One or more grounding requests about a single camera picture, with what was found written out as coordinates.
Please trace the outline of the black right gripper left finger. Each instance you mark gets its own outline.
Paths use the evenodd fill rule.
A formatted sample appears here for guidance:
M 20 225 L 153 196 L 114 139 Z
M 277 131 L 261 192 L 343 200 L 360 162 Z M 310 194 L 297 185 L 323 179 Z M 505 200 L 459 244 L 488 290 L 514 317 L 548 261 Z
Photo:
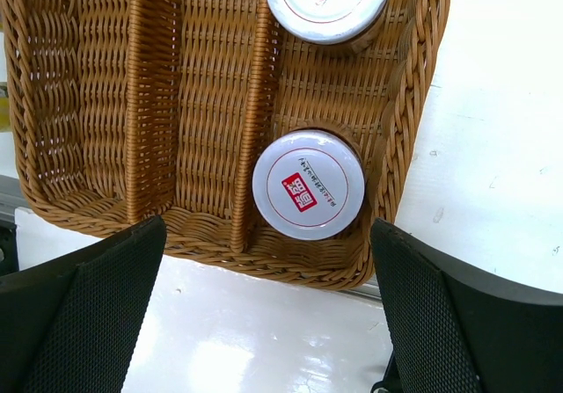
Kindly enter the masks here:
M 166 243 L 159 216 L 1 278 L 3 392 L 119 392 Z

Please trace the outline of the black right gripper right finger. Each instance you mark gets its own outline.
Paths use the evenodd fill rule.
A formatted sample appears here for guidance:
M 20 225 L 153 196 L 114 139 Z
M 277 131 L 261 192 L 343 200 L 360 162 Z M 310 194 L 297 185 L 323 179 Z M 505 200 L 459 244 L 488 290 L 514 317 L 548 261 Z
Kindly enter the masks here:
M 374 392 L 560 392 L 562 295 L 472 266 L 382 219 L 370 240 L 391 358 Z

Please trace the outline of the white-lid spice jar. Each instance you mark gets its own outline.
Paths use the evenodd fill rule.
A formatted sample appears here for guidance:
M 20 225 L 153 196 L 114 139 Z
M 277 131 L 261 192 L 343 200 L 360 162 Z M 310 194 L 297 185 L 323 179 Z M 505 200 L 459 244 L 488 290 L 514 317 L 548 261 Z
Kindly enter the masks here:
M 296 130 L 272 142 L 252 173 L 261 216 L 298 240 L 338 235 L 360 213 L 364 193 L 360 159 L 342 138 L 323 129 Z
M 383 24 L 387 0 L 267 0 L 280 25 L 300 40 L 337 55 L 356 55 Z

